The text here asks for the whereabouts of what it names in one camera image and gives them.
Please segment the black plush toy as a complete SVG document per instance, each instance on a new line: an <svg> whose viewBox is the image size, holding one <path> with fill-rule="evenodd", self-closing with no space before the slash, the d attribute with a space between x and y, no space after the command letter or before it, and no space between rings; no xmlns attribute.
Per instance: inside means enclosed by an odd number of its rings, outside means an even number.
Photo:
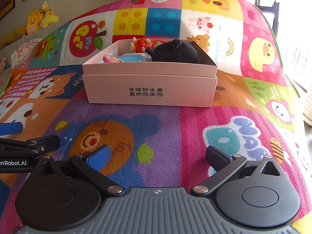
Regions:
<svg viewBox="0 0 312 234"><path fill-rule="evenodd" d="M188 42L174 39L145 50L153 62L197 63L196 49Z"/></svg>

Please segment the pink cardboard box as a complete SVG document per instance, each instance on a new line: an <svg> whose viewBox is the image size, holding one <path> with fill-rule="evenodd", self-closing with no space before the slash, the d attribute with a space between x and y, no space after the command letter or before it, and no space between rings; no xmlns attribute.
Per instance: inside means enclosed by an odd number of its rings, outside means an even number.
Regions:
<svg viewBox="0 0 312 234"><path fill-rule="evenodd" d="M83 83L93 104L210 107L217 65L194 42L197 63L110 62L103 56L130 52L130 39L118 40L82 64Z"/></svg>

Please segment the red bear toy figure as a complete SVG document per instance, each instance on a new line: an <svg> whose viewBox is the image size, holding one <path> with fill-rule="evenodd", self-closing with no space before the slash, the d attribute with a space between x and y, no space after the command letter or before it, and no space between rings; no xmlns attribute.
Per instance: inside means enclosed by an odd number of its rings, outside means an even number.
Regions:
<svg viewBox="0 0 312 234"><path fill-rule="evenodd" d="M140 39L133 37L130 51L131 52L135 51L136 53L145 52L147 48L155 49L157 46L163 43L164 41L161 40L151 41L151 39L145 37L142 37Z"/></svg>

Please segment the pink yellow cake toy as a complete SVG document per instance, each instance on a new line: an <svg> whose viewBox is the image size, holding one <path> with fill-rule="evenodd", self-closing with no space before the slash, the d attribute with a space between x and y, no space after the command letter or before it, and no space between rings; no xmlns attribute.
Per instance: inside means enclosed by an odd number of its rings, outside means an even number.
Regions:
<svg viewBox="0 0 312 234"><path fill-rule="evenodd" d="M114 57L109 54L103 55L103 62L104 63L120 63L122 60L118 59L117 57Z"/></svg>

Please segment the small pink plush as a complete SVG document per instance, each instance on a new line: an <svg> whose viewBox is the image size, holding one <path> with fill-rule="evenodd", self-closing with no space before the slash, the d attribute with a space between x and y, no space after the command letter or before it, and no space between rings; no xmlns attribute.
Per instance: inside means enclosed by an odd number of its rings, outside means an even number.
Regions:
<svg viewBox="0 0 312 234"><path fill-rule="evenodd" d="M6 69L6 63L7 63L6 58L2 58L0 60L0 73L2 73Z"/></svg>

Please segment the yellow tiger plush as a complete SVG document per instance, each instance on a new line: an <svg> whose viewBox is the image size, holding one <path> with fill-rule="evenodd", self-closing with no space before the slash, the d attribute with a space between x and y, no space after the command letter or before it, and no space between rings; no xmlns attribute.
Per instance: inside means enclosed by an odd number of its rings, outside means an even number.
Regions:
<svg viewBox="0 0 312 234"><path fill-rule="evenodd" d="M25 30L27 34L31 34L41 28L41 21L43 20L43 14L39 10L33 11L27 18L27 25Z"/></svg>

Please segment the blue tissue pack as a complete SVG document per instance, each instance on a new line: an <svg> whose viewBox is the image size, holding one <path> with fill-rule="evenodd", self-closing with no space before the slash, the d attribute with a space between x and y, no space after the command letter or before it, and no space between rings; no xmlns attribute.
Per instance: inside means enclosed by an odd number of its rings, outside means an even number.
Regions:
<svg viewBox="0 0 312 234"><path fill-rule="evenodd" d="M145 52L140 53L125 53L116 58L123 62L151 62L152 58Z"/></svg>

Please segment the yellow duck plush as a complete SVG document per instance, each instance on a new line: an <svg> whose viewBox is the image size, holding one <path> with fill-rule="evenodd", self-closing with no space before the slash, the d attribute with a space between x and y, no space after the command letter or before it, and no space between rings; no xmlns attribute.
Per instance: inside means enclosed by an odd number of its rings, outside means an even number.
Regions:
<svg viewBox="0 0 312 234"><path fill-rule="evenodd" d="M44 1L41 4L40 13L42 15L42 19L40 21L40 28L45 28L48 25L59 21L59 17L56 14L54 14L52 10L50 10L47 1Z"/></svg>

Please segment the pink white crumpled cloth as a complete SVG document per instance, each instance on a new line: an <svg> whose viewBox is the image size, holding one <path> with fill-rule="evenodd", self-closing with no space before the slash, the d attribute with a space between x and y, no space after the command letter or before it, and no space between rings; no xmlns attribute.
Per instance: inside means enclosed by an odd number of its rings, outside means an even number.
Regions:
<svg viewBox="0 0 312 234"><path fill-rule="evenodd" d="M11 55L11 68L16 69L22 63L31 50L42 40L42 38L32 39L30 42L23 43Z"/></svg>

